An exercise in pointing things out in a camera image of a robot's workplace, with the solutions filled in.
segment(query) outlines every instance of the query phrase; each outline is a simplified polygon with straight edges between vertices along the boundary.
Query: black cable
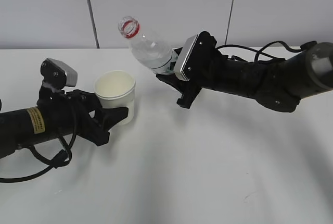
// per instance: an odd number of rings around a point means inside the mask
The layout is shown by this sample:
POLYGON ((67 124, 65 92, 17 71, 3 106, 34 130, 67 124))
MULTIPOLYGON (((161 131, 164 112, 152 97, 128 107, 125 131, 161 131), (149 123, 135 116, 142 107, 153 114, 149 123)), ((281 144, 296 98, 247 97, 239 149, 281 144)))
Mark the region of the black cable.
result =
POLYGON ((217 47, 216 49, 222 49, 222 48, 242 48, 242 49, 246 49, 248 51, 252 51, 252 52, 256 52, 256 53, 259 53, 260 55, 263 55, 263 56, 266 56, 266 57, 269 57, 271 59, 278 59, 278 57, 276 56, 272 56, 270 54, 267 54, 267 53, 264 53, 264 52, 259 52, 257 51, 256 49, 254 48, 249 48, 249 47, 245 47, 245 46, 241 46, 241 45, 236 45, 236 44, 226 44, 226 45, 222 45, 222 46, 219 46, 217 47))
POLYGON ((268 48, 269 46, 275 44, 275 43, 279 43, 281 44, 287 51, 289 52, 292 52, 292 53, 299 53, 299 52, 302 52, 303 50, 302 49, 293 49, 291 47, 289 47, 288 44, 286 44, 284 41, 274 41, 274 42, 271 42, 271 43, 268 43, 266 44, 265 46, 263 46, 255 55, 254 57, 254 62, 256 63, 258 60, 259 60, 259 55, 262 54, 262 52, 268 48))
POLYGON ((48 166, 47 168, 44 168, 42 171, 35 173, 30 176, 25 176, 25 177, 18 177, 18 178, 0 178, 1 183, 15 183, 15 182, 23 182, 23 181, 30 181, 32 179, 35 179, 39 176, 42 176, 49 172, 51 169, 53 169, 52 166, 48 166))
POLYGON ((0 183, 16 183, 16 182, 24 182, 24 181, 33 180, 39 176, 46 174, 53 168, 64 167, 70 163, 70 161, 72 160, 71 148, 75 143, 77 131, 78 131, 78 119, 76 117, 76 113, 75 113, 73 105, 71 104, 69 99, 67 99, 67 100, 70 105, 70 108, 72 111, 72 117, 73 117, 73 135, 72 135, 70 143, 67 144, 67 142, 65 141, 63 136, 59 135, 58 139, 59 139, 61 145, 63 146, 64 150, 61 150, 55 157, 53 157, 52 160, 49 160, 49 159, 45 158, 44 156, 42 156, 40 153, 38 153, 34 146, 28 147, 28 149, 31 151, 33 156, 36 159, 38 159, 39 161, 41 161, 42 163, 47 164, 48 167, 44 168, 42 171, 40 171, 38 173, 30 175, 30 176, 18 177, 18 178, 0 178, 0 183))

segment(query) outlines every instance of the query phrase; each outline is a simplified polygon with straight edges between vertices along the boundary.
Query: bottle neck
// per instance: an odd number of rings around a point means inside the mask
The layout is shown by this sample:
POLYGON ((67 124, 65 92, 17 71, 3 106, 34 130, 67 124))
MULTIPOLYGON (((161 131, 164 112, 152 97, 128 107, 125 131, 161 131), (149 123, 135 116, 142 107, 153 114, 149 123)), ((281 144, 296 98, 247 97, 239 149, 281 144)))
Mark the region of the bottle neck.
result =
POLYGON ((124 17, 118 24, 118 30, 125 38, 131 39, 138 34, 140 24, 133 17, 124 17))

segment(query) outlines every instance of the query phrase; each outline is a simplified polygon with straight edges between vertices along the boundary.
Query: bottle label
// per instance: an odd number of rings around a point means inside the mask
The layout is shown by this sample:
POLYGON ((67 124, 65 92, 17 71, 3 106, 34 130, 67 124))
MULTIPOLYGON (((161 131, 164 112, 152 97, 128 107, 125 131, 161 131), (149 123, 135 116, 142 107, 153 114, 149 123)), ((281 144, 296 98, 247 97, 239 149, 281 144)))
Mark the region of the bottle label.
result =
POLYGON ((177 59, 177 53, 175 51, 171 51, 171 58, 163 66, 159 68, 152 68, 151 70, 155 74, 173 74, 173 67, 175 66, 177 59))
POLYGON ((33 107, 33 108, 27 108, 26 110, 28 111, 29 116, 31 118, 33 132, 35 134, 40 134, 45 132, 44 119, 39 109, 37 107, 33 107))

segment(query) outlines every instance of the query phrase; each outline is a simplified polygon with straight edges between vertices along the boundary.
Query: white wall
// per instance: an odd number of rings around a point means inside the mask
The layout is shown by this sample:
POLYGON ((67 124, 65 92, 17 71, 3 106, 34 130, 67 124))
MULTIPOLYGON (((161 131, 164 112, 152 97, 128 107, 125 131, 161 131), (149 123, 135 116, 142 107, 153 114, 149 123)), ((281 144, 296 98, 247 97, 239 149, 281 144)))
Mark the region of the white wall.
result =
POLYGON ((0 48, 96 47, 87 0, 0 0, 0 48))
POLYGON ((235 0, 229 43, 333 41, 332 0, 235 0))
POLYGON ((117 24, 137 17, 173 46, 203 30, 225 38, 231 0, 91 0, 100 47, 127 47, 117 24))
MULTIPOLYGON (((202 31, 224 42, 232 0, 91 0, 102 48, 125 47, 125 15, 173 46, 202 31)), ((333 41, 330 0, 235 0, 228 43, 333 41)), ((0 0, 0 48, 95 48, 87 0, 0 0)))

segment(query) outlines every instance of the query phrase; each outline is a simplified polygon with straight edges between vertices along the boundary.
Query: yellow label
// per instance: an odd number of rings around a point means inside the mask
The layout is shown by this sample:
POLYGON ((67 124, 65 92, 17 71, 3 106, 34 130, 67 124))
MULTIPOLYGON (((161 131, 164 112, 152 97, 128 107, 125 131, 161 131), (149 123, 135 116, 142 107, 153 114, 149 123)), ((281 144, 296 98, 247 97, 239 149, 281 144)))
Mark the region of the yellow label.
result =
POLYGON ((31 118, 33 132, 35 134, 40 134, 45 132, 44 119, 39 109, 37 107, 27 108, 27 111, 31 118))

